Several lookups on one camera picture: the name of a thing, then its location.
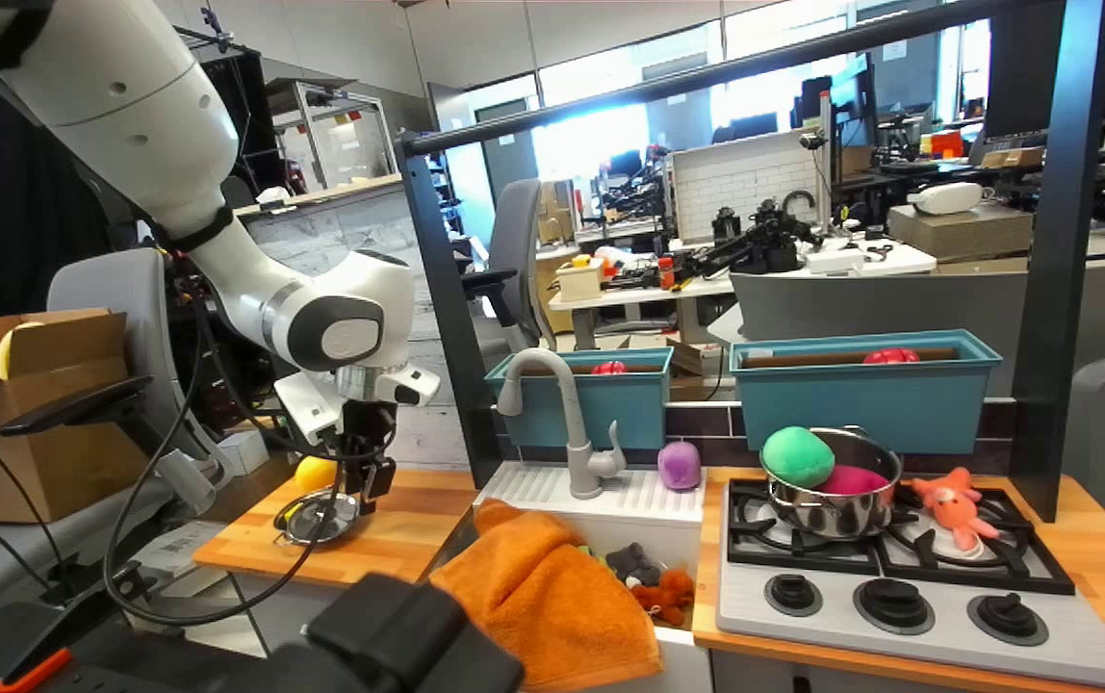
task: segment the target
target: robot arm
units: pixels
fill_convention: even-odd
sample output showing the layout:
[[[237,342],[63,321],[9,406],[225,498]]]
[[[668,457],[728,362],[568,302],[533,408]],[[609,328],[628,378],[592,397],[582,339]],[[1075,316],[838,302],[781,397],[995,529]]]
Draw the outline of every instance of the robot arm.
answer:
[[[228,109],[152,0],[12,0],[0,40],[16,57],[5,94],[198,261],[243,339],[305,375],[362,365],[366,397],[421,406],[435,390],[410,371],[410,265],[351,253],[305,277],[253,247],[221,193],[238,157]]]

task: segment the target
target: yellow object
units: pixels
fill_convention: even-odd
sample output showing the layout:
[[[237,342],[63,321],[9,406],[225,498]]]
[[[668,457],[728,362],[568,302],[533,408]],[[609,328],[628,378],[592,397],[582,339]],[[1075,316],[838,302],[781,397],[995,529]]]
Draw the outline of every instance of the yellow object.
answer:
[[[525,661],[525,689],[597,689],[661,669],[645,605],[556,517],[503,501],[474,507],[476,543],[432,587]]]
[[[315,455],[310,455],[305,461],[297,461],[294,480],[297,480],[305,494],[320,494],[320,488],[333,488],[337,469],[338,469],[337,457],[315,457]]]

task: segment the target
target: green container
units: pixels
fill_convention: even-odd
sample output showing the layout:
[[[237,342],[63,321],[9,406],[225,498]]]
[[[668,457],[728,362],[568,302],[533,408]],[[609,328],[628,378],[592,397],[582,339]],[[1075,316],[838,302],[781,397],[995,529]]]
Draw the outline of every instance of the green container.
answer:
[[[668,443],[668,397],[669,397],[669,347],[668,352],[573,352],[561,362],[578,375],[578,397],[586,435],[600,452],[609,448],[613,421],[622,425],[625,452],[661,452]],[[509,362],[496,362],[485,380],[501,394]],[[625,378],[597,378],[592,365],[625,362]],[[509,415],[518,448],[561,448],[561,406],[552,375],[525,371],[525,408]]]
[[[953,352],[953,360],[865,365],[862,360],[882,347]],[[788,365],[750,365],[749,360],[788,360]],[[778,428],[856,425],[901,455],[972,455],[986,378],[996,362],[1003,356],[972,333],[759,339],[736,342],[728,356],[750,452]]]

